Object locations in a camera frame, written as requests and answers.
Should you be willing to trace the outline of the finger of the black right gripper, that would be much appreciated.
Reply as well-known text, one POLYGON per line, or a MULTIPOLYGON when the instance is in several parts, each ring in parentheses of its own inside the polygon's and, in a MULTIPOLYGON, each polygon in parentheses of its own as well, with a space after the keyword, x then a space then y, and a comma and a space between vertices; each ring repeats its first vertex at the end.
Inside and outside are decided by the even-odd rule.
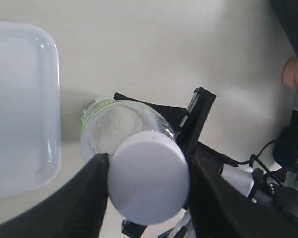
MULTIPOLYGON (((141 238, 147 225, 140 225, 124 219, 121 223, 121 233, 129 238, 141 238)), ((189 210, 185 210, 183 217, 171 229, 159 234, 158 238, 187 238, 189 236, 189 210)))
POLYGON ((148 102, 143 102, 139 101, 130 97, 127 97, 125 95, 122 95, 118 92, 116 92, 113 96, 113 98, 118 101, 118 100, 129 100, 129 101, 135 101, 135 102, 140 102, 144 103, 153 109, 155 109, 157 112, 159 112, 165 119, 166 121, 171 125, 174 131, 177 131, 184 116, 186 109, 181 108, 181 107, 173 107, 173 106, 165 106, 165 105, 159 105, 159 104, 153 104, 153 103, 148 103, 148 102))

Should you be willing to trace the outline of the person hand at edge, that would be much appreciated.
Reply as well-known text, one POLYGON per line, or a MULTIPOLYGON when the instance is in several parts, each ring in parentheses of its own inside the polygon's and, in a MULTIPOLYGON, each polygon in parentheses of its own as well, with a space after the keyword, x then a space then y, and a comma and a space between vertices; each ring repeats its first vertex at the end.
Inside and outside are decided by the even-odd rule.
POLYGON ((282 73, 282 83, 286 87, 298 89, 298 58, 297 57, 291 57, 285 64, 285 67, 282 73))

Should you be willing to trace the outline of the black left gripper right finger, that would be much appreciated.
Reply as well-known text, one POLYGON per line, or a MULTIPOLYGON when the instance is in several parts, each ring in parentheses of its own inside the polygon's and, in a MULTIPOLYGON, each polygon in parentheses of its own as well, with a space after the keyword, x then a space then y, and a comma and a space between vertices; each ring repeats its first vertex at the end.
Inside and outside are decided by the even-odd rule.
POLYGON ((207 162, 192 156, 188 165, 188 206, 196 237, 298 238, 298 226, 245 198, 207 162))

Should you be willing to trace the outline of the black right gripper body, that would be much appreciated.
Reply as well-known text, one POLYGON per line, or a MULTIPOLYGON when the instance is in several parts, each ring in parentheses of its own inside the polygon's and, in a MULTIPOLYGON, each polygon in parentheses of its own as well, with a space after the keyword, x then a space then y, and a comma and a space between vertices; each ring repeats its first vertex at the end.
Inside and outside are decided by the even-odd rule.
POLYGON ((176 141, 183 150, 193 173, 192 188, 184 206, 183 218, 161 238, 239 238, 234 225, 221 209, 211 190, 207 173, 221 174, 224 165, 236 168, 238 163, 198 141, 215 95, 196 88, 186 113, 176 130, 176 141))

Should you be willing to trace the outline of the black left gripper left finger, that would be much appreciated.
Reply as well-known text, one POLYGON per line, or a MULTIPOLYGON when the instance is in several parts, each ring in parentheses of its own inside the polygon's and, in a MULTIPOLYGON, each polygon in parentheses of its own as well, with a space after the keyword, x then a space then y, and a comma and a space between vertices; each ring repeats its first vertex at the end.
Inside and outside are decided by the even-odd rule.
POLYGON ((97 154, 63 187, 0 224, 0 238, 97 238, 108 202, 108 154, 97 154))

